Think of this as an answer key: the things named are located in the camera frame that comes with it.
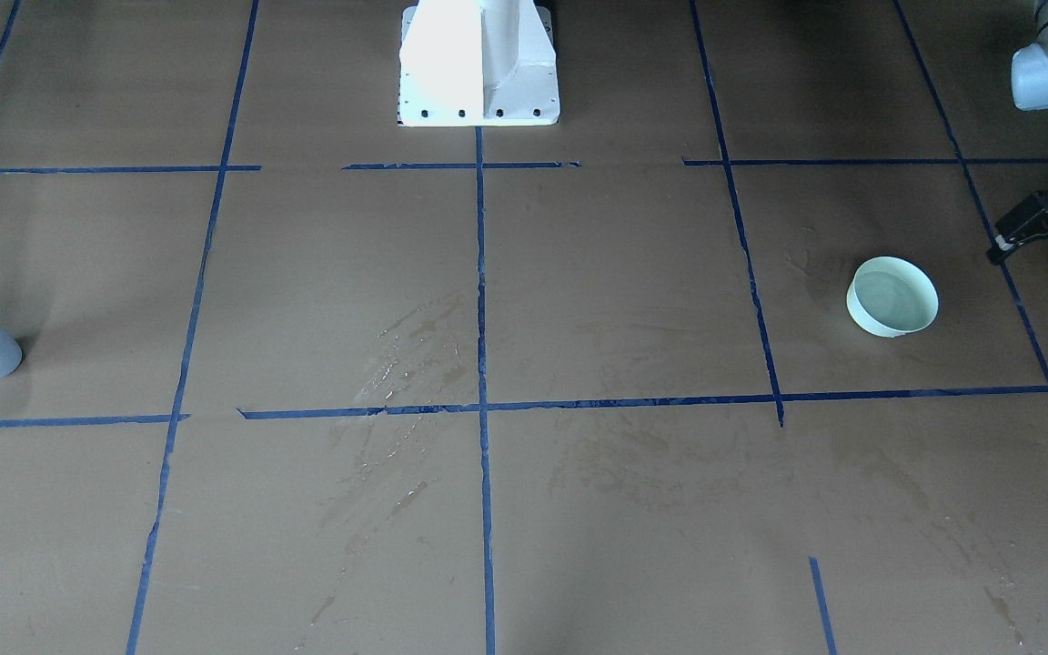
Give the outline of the light green bowl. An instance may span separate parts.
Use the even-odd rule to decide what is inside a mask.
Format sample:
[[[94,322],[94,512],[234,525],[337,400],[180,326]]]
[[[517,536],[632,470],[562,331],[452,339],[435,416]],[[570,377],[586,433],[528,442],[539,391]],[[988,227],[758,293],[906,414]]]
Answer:
[[[879,339],[898,339],[927,328],[940,309],[936,287],[927,275],[897,257],[863,262],[847,289],[847,311],[863,331]]]

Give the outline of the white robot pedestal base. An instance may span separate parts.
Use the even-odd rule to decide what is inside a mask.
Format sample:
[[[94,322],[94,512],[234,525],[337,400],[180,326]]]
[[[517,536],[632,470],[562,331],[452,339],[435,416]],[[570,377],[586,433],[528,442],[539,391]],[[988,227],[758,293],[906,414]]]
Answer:
[[[533,1],[419,1],[403,9],[398,58],[405,127],[559,121],[552,14]]]

